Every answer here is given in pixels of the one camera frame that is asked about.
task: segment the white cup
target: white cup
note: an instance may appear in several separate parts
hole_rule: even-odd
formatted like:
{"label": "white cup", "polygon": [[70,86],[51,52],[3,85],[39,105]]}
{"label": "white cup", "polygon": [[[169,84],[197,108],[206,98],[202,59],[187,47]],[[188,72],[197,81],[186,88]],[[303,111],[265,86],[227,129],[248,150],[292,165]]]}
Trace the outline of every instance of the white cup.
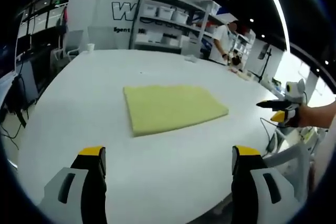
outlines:
{"label": "white cup", "polygon": [[88,51],[89,52],[93,52],[94,51],[94,44],[93,43],[89,43],[88,44]]}

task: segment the office chair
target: office chair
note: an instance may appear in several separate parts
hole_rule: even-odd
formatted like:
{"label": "office chair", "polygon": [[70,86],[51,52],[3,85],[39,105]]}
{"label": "office chair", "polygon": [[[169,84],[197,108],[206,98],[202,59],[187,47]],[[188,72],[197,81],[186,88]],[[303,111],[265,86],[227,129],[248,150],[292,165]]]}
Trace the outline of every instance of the office chair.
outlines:
{"label": "office chair", "polygon": [[65,34],[63,48],[53,51],[56,60],[60,60],[57,54],[63,52],[63,56],[66,56],[69,61],[72,61],[72,59],[79,54],[79,46],[82,41],[82,37],[83,30],[68,31]]}
{"label": "office chair", "polygon": [[114,30],[108,26],[89,26],[89,42],[95,45],[96,50],[117,49]]}

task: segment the white table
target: white table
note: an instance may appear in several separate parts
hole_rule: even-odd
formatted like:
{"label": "white table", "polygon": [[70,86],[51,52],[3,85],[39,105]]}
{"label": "white table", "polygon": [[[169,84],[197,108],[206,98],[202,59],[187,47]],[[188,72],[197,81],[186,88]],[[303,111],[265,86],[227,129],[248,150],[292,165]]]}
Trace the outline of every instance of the white table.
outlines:
{"label": "white table", "polygon": [[16,72],[10,72],[0,79],[0,106],[2,106],[12,83],[16,77]]}
{"label": "white table", "polygon": [[[205,87],[229,107],[229,115],[133,138],[122,88],[150,84]],[[38,204],[44,186],[81,149],[103,145],[109,223],[187,223],[230,194],[233,145],[265,152],[268,139],[259,118],[273,113],[255,104],[274,98],[204,60],[137,50],[83,52],[37,103],[19,151],[19,180]]]}

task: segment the folded cloth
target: folded cloth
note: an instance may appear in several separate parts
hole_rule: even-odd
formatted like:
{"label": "folded cloth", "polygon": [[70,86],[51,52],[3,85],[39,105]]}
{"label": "folded cloth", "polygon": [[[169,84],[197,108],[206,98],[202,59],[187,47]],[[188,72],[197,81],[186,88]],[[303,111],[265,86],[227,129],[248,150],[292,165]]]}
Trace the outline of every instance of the folded cloth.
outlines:
{"label": "folded cloth", "polygon": [[228,114],[228,108],[201,87],[124,87],[124,95],[134,136],[177,130]]}

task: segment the white shirt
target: white shirt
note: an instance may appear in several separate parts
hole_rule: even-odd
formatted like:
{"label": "white shirt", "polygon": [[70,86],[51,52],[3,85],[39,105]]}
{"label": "white shirt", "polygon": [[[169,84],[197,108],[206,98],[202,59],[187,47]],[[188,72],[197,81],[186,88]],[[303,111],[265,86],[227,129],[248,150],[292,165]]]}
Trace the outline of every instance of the white shirt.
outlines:
{"label": "white shirt", "polygon": [[[228,27],[226,25],[222,25],[217,27],[214,39],[219,40],[219,43],[221,44],[223,50],[225,52],[229,52],[232,47],[233,39],[230,38],[231,32],[229,31]],[[212,49],[209,56],[210,60],[214,60],[218,63],[224,64],[224,59],[222,54],[218,51],[217,47],[213,43]]]}

